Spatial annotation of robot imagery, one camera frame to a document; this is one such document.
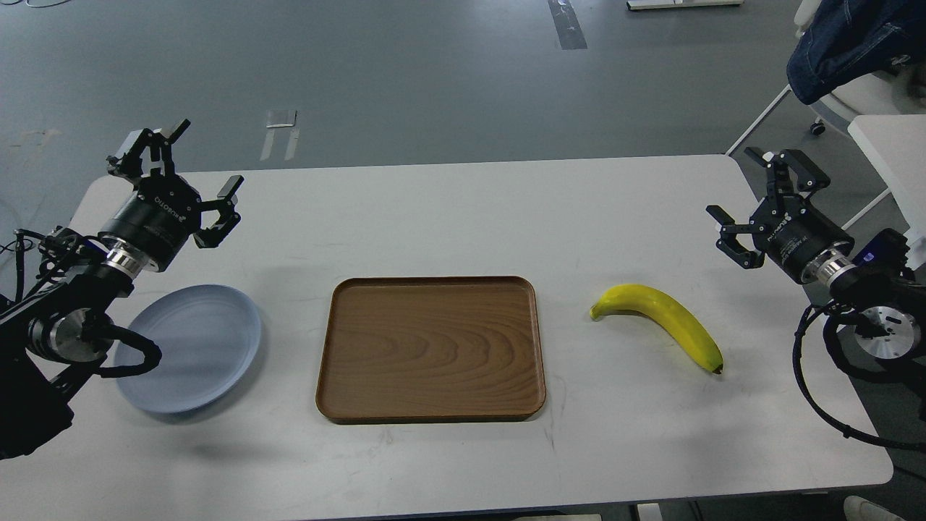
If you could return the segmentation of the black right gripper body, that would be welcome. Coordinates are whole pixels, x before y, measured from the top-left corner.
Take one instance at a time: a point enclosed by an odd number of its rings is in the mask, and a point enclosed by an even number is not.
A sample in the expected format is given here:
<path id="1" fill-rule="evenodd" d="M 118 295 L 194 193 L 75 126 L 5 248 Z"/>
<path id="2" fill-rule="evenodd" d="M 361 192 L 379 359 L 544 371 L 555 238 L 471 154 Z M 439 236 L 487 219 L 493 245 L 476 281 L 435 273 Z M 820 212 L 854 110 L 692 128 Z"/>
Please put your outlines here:
<path id="1" fill-rule="evenodd" d="M 806 200 L 787 200 L 781 210 L 761 200 L 750 221 L 761 228 L 752 237 L 755 248 L 797 284 L 817 279 L 810 264 L 823 252 L 847 255 L 854 248 L 854 238 Z"/>

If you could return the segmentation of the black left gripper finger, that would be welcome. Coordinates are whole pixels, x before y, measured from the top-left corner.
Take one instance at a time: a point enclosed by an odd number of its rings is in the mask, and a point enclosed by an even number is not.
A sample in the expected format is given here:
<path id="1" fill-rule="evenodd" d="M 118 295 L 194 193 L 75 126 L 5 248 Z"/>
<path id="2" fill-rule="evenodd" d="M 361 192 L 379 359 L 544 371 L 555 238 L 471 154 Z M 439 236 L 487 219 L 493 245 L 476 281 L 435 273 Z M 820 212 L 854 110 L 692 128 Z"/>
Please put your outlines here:
<path id="1" fill-rule="evenodd" d="M 196 203 L 194 212 L 197 212 L 200 216 L 205 212 L 218 212 L 218 218 L 214 224 L 204 229 L 198 229 L 192 235 L 196 246 L 202 248 L 202 250 L 212 250 L 218 247 L 242 220 L 235 207 L 237 203 L 236 192 L 244 184 L 244 180 L 242 175 L 229 176 L 227 182 L 219 190 L 217 198 Z"/>
<path id="2" fill-rule="evenodd" d="M 172 146 L 191 124 L 189 119 L 183 119 L 169 132 L 148 128 L 130 132 L 116 155 L 107 157 L 107 174 L 128 182 L 141 182 L 145 178 L 143 155 L 147 151 L 149 162 L 153 163 L 148 177 L 178 177 Z"/>

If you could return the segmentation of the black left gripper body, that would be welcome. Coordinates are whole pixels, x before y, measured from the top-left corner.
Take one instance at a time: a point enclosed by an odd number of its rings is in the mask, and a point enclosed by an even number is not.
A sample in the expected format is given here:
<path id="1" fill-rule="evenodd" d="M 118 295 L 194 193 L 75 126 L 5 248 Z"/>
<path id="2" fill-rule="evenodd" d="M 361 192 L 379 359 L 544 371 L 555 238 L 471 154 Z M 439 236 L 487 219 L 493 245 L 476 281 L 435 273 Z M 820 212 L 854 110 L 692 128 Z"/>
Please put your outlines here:
<path id="1" fill-rule="evenodd" d="M 165 271 L 199 229 L 200 202 L 199 192 L 179 176 L 146 177 L 98 236 L 109 246 L 122 241 L 142 251 L 149 271 Z"/>

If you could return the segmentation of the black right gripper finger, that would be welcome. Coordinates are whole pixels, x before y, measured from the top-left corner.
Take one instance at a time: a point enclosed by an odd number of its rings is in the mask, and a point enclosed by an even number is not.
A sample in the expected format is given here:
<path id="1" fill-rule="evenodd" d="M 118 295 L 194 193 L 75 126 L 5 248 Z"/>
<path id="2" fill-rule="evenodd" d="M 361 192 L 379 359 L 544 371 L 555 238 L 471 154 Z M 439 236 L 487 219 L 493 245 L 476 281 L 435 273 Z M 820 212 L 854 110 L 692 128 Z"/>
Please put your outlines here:
<path id="1" fill-rule="evenodd" d="M 740 241 L 738 235 L 756 235 L 764 233 L 765 227 L 762 224 L 737 224 L 730 215 L 727 214 L 721 206 L 707 206 L 705 210 L 720 225 L 720 237 L 715 241 L 715 246 L 721 252 L 744 269 L 758 269 L 764 265 L 765 254 L 759 250 L 748 250 Z"/>
<path id="2" fill-rule="evenodd" d="M 766 200 L 774 211 L 801 205 L 831 185 L 830 176 L 803 151 L 765 152 L 757 146 L 747 146 L 745 155 L 765 168 Z"/>

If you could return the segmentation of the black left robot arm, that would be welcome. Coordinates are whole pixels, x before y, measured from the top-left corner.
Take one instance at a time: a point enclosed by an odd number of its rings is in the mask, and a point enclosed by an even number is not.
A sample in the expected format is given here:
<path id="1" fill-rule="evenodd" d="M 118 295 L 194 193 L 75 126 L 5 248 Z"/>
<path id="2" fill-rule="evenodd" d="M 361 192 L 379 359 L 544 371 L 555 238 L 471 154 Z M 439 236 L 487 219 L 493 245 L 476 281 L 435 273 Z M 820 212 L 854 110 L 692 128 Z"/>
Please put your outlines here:
<path id="1" fill-rule="evenodd" d="M 17 287 L 14 299 L 2 300 L 3 459 L 29 455 L 68 429 L 69 401 L 90 377 L 156 368 L 156 343 L 116 326 L 107 309 L 132 293 L 141 271 L 165 271 L 189 238 L 215 248 L 241 221 L 241 175 L 208 200 L 177 174 L 172 146 L 189 125 L 130 132 L 106 159 L 107 172 L 133 191 L 98 234 L 14 231 Z"/>

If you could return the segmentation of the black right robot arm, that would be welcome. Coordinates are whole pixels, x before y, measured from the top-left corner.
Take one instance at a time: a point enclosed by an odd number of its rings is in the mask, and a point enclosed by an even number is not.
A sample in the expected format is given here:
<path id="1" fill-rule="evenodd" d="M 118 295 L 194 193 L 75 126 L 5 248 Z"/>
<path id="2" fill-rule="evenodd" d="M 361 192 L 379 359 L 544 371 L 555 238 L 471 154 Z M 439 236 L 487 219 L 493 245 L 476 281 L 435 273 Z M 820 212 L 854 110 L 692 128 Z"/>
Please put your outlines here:
<path id="1" fill-rule="evenodd" d="M 859 254 L 854 238 L 812 204 L 831 179 L 801 151 L 747 149 L 764 168 L 766 195 L 744 224 L 720 206 L 717 248 L 744 269 L 772 261 L 794 283 L 831 298 L 824 327 L 834 362 L 873 383 L 924 385 L 924 287 L 907 267 L 906 238 L 884 229 Z"/>

